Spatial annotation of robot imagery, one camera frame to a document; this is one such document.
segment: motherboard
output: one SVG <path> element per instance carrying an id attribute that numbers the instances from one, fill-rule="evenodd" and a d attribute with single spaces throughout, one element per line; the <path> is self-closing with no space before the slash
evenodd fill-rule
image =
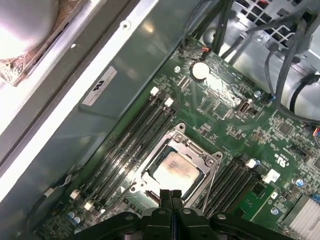
<path id="1" fill-rule="evenodd" d="M 197 40 L 188 47 L 132 104 L 37 229 L 40 237 L 63 239 L 121 212 L 142 216 L 158 206 L 160 189 L 179 189 L 184 206 L 208 218 L 227 212 L 316 239 L 316 129 L 278 113 L 268 93 L 219 56 L 202 59 Z"/>

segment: sticker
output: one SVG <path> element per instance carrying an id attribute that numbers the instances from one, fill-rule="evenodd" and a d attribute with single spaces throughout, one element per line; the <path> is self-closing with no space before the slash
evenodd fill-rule
<path id="1" fill-rule="evenodd" d="M 100 80 L 96 83 L 96 85 L 92 88 L 89 94 L 85 97 L 82 104 L 92 106 L 116 74 L 117 71 L 115 70 L 115 68 L 113 66 L 110 66 L 109 69 L 100 78 Z"/>

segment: cpu socket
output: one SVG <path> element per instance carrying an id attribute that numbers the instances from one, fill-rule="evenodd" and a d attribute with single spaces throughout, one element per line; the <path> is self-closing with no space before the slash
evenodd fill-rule
<path id="1" fill-rule="evenodd" d="M 185 124 L 169 130 L 135 173 L 138 186 L 159 199 L 160 189 L 181 190 L 185 207 L 190 207 L 215 176 L 223 158 L 221 152 L 209 154 L 185 134 Z"/>

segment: capacitor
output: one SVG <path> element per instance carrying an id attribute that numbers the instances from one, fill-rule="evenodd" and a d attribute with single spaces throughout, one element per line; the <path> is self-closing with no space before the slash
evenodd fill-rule
<path id="1" fill-rule="evenodd" d="M 255 92 L 253 93 L 253 96 L 254 96 L 256 99 L 260 99 L 261 96 L 262 96 L 262 93 L 261 93 L 260 91 L 255 91 Z"/>
<path id="2" fill-rule="evenodd" d="M 74 221 L 75 224 L 79 224 L 79 223 L 81 222 L 81 219 L 80 219 L 80 217 L 75 216 L 75 217 L 73 218 L 73 221 Z"/>
<path id="3" fill-rule="evenodd" d="M 301 188 L 304 185 L 304 181 L 301 178 L 292 178 L 291 182 L 296 185 L 298 188 Z"/>
<path id="4" fill-rule="evenodd" d="M 278 215 L 278 214 L 279 214 L 279 209 L 276 208 L 276 207 L 273 207 L 273 208 L 271 209 L 271 213 L 272 213 L 272 215 Z"/>
<path id="5" fill-rule="evenodd" d="M 203 82 L 210 75 L 210 67 L 204 62 L 197 62 L 191 66 L 191 77 L 194 81 Z"/>
<path id="6" fill-rule="evenodd" d="M 76 216 L 76 214 L 73 211 L 71 211 L 71 212 L 68 213 L 67 216 L 68 216 L 68 218 L 73 219 Z"/>

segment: chip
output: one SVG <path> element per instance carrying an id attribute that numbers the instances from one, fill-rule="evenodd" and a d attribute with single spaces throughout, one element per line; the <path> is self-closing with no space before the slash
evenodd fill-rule
<path id="1" fill-rule="evenodd" d="M 199 171 L 190 161 L 172 151 L 154 172 L 153 177 L 159 183 L 160 189 L 179 189 L 184 195 L 199 175 Z"/>
<path id="2" fill-rule="evenodd" d="M 317 167 L 318 169 L 320 169 L 320 157 L 315 161 L 315 163 L 313 165 L 315 167 Z"/>
<path id="3" fill-rule="evenodd" d="M 291 127 L 288 123 L 284 122 L 284 123 L 280 126 L 279 131 L 280 131 L 284 136 L 287 136 L 287 135 L 290 133 L 291 129 L 292 129 L 292 127 Z"/>
<path id="4" fill-rule="evenodd" d="M 264 189 L 265 189 L 265 187 L 263 185 L 261 185 L 260 183 L 257 183 L 253 187 L 252 192 L 254 192 L 257 196 L 259 196 Z"/>

